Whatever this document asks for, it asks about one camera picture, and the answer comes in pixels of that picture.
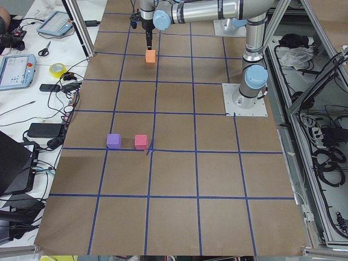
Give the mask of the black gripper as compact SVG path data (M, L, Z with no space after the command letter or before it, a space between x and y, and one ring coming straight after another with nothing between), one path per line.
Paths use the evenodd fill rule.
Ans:
M141 26L146 34L146 45L147 50L152 50L152 36L153 36L153 30L155 29L153 18L146 18L145 15L147 14L146 11L140 11L137 9L136 11L133 11L130 16L130 26L133 29L136 29L138 24L141 23Z

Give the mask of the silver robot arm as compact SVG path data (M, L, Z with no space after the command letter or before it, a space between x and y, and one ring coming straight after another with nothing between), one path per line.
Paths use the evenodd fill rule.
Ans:
M194 56L220 57L223 37L246 29L245 26L245 20L236 19L169 25L164 30L158 29L161 36L160 52L163 55L188 56L192 49Z
M140 9L132 12L130 25L138 22L146 32L147 49L152 49L152 31L167 30L173 24L226 20L246 21L246 44L243 52L243 79L233 93L233 103L251 109L261 99L268 72L263 64L266 15L273 1L140 1Z

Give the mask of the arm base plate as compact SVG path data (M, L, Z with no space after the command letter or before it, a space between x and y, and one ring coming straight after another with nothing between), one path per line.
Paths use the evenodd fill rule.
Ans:
M239 92L240 84L223 83L222 93L227 116L267 117L267 109L260 91L255 98L246 98Z
M220 37L246 37L246 20L238 20L236 18L227 18L224 20L214 20L215 36Z

